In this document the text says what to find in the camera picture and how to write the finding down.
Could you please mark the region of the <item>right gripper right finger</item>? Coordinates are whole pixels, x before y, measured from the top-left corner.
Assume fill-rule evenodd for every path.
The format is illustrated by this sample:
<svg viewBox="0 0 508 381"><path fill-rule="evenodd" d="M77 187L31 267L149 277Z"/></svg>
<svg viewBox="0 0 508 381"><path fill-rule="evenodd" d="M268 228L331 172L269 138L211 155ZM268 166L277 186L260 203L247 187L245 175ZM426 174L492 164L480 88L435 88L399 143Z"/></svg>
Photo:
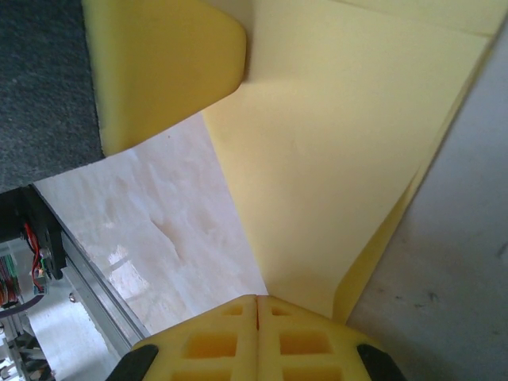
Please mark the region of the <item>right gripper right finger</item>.
<svg viewBox="0 0 508 381"><path fill-rule="evenodd" d="M369 336L279 298L257 305L258 381L407 381Z"/></svg>

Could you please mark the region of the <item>aluminium frame rack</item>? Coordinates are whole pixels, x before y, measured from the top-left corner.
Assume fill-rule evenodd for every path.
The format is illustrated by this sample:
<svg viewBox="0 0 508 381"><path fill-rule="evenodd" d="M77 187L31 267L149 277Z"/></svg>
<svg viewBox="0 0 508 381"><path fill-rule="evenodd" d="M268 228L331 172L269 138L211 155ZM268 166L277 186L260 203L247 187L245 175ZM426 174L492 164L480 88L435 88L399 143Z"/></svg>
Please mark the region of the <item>aluminium frame rack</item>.
<svg viewBox="0 0 508 381"><path fill-rule="evenodd" d="M26 316L0 319L0 381L56 381Z"/></svg>

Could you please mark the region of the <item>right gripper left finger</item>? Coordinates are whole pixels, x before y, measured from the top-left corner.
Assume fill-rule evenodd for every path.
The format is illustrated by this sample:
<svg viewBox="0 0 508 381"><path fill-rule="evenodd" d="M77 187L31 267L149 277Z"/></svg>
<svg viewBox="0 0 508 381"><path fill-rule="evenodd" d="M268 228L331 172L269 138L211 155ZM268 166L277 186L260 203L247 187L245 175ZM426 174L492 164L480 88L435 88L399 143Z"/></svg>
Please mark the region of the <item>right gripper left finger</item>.
<svg viewBox="0 0 508 381"><path fill-rule="evenodd" d="M113 381L257 381L254 294L183 321L136 343Z"/></svg>

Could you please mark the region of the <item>yellow paper sheet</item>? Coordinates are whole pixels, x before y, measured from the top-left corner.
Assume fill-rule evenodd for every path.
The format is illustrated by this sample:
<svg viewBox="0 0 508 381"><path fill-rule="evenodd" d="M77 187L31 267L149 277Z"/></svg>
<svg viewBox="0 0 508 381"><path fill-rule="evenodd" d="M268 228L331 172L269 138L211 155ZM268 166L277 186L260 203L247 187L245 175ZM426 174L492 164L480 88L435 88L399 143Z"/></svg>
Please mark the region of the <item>yellow paper sheet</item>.
<svg viewBox="0 0 508 381"><path fill-rule="evenodd" d="M268 292L330 316L336 289L452 116L508 0L206 0L248 73L205 109Z"/></svg>

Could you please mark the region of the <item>small controller circuit board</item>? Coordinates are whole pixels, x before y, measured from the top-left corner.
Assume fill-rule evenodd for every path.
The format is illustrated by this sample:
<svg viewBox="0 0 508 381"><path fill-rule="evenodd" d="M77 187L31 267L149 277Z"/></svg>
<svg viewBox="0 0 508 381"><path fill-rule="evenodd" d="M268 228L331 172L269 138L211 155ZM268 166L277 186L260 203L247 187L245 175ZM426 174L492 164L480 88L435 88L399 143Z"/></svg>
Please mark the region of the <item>small controller circuit board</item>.
<svg viewBox="0 0 508 381"><path fill-rule="evenodd" d="M43 264L38 264L31 272L33 282L33 293L35 295L43 295L48 293L48 282L51 273Z"/></svg>

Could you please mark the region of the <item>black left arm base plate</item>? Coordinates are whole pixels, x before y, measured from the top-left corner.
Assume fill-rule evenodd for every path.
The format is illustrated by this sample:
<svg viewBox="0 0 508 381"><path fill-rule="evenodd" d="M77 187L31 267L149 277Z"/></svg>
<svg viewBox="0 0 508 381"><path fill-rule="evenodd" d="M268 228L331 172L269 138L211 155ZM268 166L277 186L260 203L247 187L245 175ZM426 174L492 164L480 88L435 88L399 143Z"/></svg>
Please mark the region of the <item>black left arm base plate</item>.
<svg viewBox="0 0 508 381"><path fill-rule="evenodd" d="M49 251L52 277L62 279L62 269L66 267L63 229L35 186L0 193L0 243L20 238L25 223L37 237L39 246Z"/></svg>

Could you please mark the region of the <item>long aluminium mounting rail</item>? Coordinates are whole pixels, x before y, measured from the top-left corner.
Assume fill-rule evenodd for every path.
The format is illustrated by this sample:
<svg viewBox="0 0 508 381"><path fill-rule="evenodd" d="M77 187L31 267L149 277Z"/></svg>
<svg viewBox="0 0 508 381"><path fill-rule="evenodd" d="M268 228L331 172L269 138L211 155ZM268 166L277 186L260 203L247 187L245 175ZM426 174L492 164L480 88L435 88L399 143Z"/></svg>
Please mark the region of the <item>long aluminium mounting rail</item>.
<svg viewBox="0 0 508 381"><path fill-rule="evenodd" d="M41 197L55 215L53 208ZM63 276L72 285L112 352L121 357L138 341L148 337L149 332L120 293L88 257L83 246L60 218L56 215L55 217L63 229L61 237L66 253Z"/></svg>

